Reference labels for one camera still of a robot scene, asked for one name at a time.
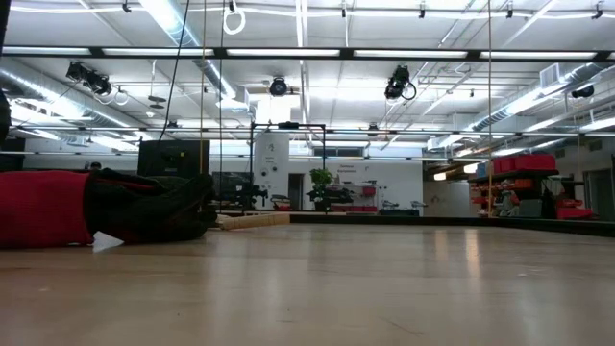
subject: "ventilation duct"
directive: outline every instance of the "ventilation duct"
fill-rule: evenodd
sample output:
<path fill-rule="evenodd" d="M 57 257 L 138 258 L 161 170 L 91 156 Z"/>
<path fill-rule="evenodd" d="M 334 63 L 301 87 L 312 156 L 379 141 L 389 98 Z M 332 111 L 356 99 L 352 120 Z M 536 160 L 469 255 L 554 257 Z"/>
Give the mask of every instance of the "ventilation duct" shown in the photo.
<path fill-rule="evenodd" d="M 89 95 L 69 89 L 62 83 L 10 59 L 0 63 L 0 86 L 10 90 L 11 98 L 35 100 L 45 103 L 49 111 L 66 119 L 91 122 L 99 127 L 138 127 L 126 114 L 102 105 Z"/>
<path fill-rule="evenodd" d="M 491 116 L 489 116 L 489 110 L 477 115 L 478 120 L 465 128 L 464 131 L 482 131 L 490 124 L 493 125 L 546 101 L 549 96 L 593 85 L 600 79 L 602 73 L 611 66 L 613 66 L 611 63 L 590 62 L 560 77 L 559 83 L 551 84 L 546 89 L 543 89 L 540 83 L 535 83 L 512 96 L 506 97 L 498 106 L 498 110 L 491 113 Z M 428 142 L 428 150 L 450 146 L 462 138 L 462 135 L 448 135 L 431 139 Z"/>
<path fill-rule="evenodd" d="M 176 0 L 139 0 L 143 8 L 156 20 L 158 25 L 179 46 L 184 27 L 184 13 Z M 186 23 L 184 28 L 183 47 L 202 48 L 201 40 L 194 34 L 192 27 Z M 193 60 L 194 64 L 205 74 L 209 83 L 222 94 L 224 98 L 234 99 L 236 86 L 231 86 L 220 75 L 220 71 L 211 60 Z"/>

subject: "door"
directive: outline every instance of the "door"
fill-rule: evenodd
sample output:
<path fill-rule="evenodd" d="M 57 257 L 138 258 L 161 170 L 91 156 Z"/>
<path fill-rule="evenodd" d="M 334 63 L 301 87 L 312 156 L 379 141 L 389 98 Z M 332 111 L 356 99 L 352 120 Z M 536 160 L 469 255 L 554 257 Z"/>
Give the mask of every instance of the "door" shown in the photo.
<path fill-rule="evenodd" d="M 585 172 L 586 189 L 589 192 L 587 206 L 601 221 L 615 221 L 613 179 L 610 169 Z"/>
<path fill-rule="evenodd" d="M 304 208 L 304 175 L 288 174 L 288 199 L 293 210 Z"/>

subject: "metal pole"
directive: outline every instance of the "metal pole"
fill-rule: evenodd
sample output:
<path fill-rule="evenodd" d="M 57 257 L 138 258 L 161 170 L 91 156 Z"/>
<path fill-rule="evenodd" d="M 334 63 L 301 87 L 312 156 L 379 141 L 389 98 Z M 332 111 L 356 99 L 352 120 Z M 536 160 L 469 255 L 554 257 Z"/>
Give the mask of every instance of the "metal pole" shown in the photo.
<path fill-rule="evenodd" d="M 254 169 L 252 167 L 253 155 L 254 155 L 254 121 L 250 123 L 250 192 L 248 193 L 248 203 L 252 206 L 252 191 L 254 189 Z"/>
<path fill-rule="evenodd" d="M 9 24 L 9 11 L 11 10 L 11 0 L 2 1 L 0 4 L 0 56 L 4 47 L 4 37 Z M 2 88 L 0 88 L 0 146 L 4 144 L 4 140 L 9 134 L 11 126 L 11 107 L 7 98 L 4 96 Z"/>
<path fill-rule="evenodd" d="M 323 125 L 323 169 L 327 169 L 327 125 Z M 325 202 L 325 194 L 323 194 L 323 203 Z M 329 208 L 325 205 L 325 215 L 329 213 Z"/>

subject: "spotlight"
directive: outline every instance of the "spotlight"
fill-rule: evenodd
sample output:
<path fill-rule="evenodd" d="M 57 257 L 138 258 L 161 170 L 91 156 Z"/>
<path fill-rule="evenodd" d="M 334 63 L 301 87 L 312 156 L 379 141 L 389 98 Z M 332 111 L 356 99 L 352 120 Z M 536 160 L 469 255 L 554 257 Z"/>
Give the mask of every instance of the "spotlight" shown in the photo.
<path fill-rule="evenodd" d="M 579 97 L 588 98 L 594 94 L 594 86 L 584 87 L 583 89 L 575 90 L 571 92 L 570 94 L 573 96 L 573 98 L 579 98 Z"/>
<path fill-rule="evenodd" d="M 66 78 L 75 83 L 83 82 L 84 87 L 100 96 L 107 96 L 113 91 L 108 76 L 101 76 L 95 71 L 85 68 L 80 62 L 70 63 L 68 71 L 66 71 Z"/>
<path fill-rule="evenodd" d="M 66 71 L 66 78 L 79 83 L 87 77 L 88 70 L 81 65 L 80 62 L 71 62 Z"/>
<path fill-rule="evenodd" d="M 410 98 L 404 96 L 404 91 L 410 86 L 414 89 L 414 95 Z M 387 100 L 397 100 L 403 97 L 407 101 L 410 101 L 416 97 L 416 87 L 410 82 L 410 72 L 407 66 L 397 66 L 393 76 L 388 80 L 388 85 L 384 90 L 384 96 Z"/>
<path fill-rule="evenodd" d="M 282 77 L 273 79 L 273 83 L 269 86 L 269 92 L 272 96 L 284 96 L 288 91 L 288 86 Z"/>
<path fill-rule="evenodd" d="M 107 96 L 113 91 L 109 77 L 99 76 L 95 72 L 88 71 L 84 86 L 92 90 L 93 93 L 101 96 Z"/>
<path fill-rule="evenodd" d="M 372 131 L 377 131 L 378 128 L 378 124 L 375 122 L 369 123 L 369 128 L 367 130 L 372 130 Z M 367 134 L 368 136 L 377 136 L 376 134 Z"/>

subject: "white wall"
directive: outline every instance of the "white wall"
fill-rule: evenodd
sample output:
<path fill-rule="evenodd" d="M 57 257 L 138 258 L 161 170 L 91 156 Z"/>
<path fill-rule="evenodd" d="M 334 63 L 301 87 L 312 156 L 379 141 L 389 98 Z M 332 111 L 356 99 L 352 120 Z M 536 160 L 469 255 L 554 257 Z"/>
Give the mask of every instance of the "white wall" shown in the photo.
<path fill-rule="evenodd" d="M 470 203 L 470 185 L 456 182 L 425 182 L 424 215 L 432 217 L 477 217 Z"/>

